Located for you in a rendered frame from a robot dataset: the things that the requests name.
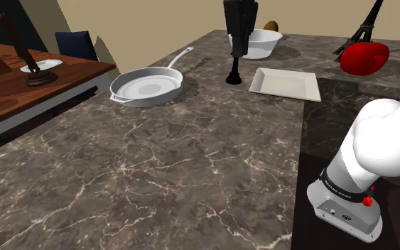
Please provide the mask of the brown wooden table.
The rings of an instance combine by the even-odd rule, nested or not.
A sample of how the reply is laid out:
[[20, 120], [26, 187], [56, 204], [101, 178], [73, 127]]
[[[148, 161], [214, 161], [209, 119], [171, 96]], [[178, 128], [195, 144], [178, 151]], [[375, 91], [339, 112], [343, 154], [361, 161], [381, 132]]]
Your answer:
[[57, 53], [30, 50], [36, 61], [60, 60], [49, 70], [58, 78], [40, 87], [26, 84], [28, 74], [21, 68], [26, 62], [17, 56], [10, 45], [0, 44], [0, 69], [10, 67], [0, 75], [0, 134], [49, 110], [93, 86], [107, 87], [108, 72], [116, 66]]

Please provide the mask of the dark blue chair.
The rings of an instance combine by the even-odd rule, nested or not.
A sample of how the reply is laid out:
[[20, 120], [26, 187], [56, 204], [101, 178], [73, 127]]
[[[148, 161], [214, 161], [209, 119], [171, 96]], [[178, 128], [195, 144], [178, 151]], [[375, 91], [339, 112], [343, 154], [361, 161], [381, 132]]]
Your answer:
[[61, 55], [98, 61], [88, 31], [55, 32], [55, 39]]

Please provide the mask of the black slender flared-base object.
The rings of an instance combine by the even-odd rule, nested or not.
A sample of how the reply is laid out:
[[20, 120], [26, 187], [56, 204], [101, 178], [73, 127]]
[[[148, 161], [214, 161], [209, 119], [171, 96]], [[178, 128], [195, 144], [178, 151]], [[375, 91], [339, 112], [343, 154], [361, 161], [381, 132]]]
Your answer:
[[242, 79], [239, 76], [238, 67], [239, 67], [239, 58], [233, 57], [232, 70], [225, 80], [227, 84], [239, 85], [242, 83]]

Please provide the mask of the white bowl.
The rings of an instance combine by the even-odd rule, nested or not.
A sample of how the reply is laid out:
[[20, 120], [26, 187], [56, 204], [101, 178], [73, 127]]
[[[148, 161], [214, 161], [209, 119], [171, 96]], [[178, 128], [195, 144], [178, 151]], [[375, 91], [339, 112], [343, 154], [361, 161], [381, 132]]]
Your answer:
[[255, 28], [248, 36], [247, 53], [242, 58], [250, 60], [267, 58], [282, 38], [283, 35], [277, 31]]

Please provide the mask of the white frying pan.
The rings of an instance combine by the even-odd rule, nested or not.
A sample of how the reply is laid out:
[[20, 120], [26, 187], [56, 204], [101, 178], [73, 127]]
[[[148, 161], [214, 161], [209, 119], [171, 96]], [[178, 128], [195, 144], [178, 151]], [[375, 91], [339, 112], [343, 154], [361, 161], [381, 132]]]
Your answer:
[[167, 67], [145, 67], [120, 74], [110, 85], [110, 99], [128, 107], [153, 107], [171, 101], [183, 89], [183, 74], [173, 66], [193, 49], [186, 48]]

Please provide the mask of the red apple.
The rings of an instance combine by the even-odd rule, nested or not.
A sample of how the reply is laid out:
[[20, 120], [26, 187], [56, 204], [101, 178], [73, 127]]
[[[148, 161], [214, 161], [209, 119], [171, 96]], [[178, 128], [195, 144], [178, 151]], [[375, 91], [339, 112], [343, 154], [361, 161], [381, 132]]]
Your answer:
[[387, 63], [389, 54], [389, 48], [383, 43], [354, 43], [342, 54], [340, 67], [351, 75], [371, 75]]

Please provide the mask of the dark tower figure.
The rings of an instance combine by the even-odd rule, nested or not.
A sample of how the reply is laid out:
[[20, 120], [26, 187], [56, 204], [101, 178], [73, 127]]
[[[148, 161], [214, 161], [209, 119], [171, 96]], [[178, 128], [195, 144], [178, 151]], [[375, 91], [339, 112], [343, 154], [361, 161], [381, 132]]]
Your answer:
[[348, 38], [347, 41], [341, 45], [337, 50], [333, 52], [333, 55], [337, 55], [334, 59], [335, 62], [340, 62], [344, 51], [354, 43], [370, 42], [372, 37], [372, 30], [374, 28], [374, 23], [376, 21], [379, 10], [383, 4], [384, 0], [376, 0], [371, 11], [368, 13], [364, 22], [360, 25], [355, 34]]

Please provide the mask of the white square plate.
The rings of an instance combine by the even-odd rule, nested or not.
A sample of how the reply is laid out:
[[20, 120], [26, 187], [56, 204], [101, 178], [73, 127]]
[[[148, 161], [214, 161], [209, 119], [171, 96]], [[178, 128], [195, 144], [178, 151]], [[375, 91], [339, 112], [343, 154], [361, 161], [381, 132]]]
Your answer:
[[250, 92], [292, 99], [321, 102], [315, 73], [277, 70], [259, 67], [256, 70]]

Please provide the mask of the dark robot stand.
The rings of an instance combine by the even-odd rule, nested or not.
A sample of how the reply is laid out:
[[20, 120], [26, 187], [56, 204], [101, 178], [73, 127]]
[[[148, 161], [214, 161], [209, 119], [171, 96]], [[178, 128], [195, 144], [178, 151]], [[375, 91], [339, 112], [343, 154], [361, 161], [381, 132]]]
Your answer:
[[304, 153], [299, 155], [291, 250], [400, 250], [400, 187], [383, 178], [374, 184], [383, 229], [371, 244], [316, 217], [306, 191], [329, 162]]

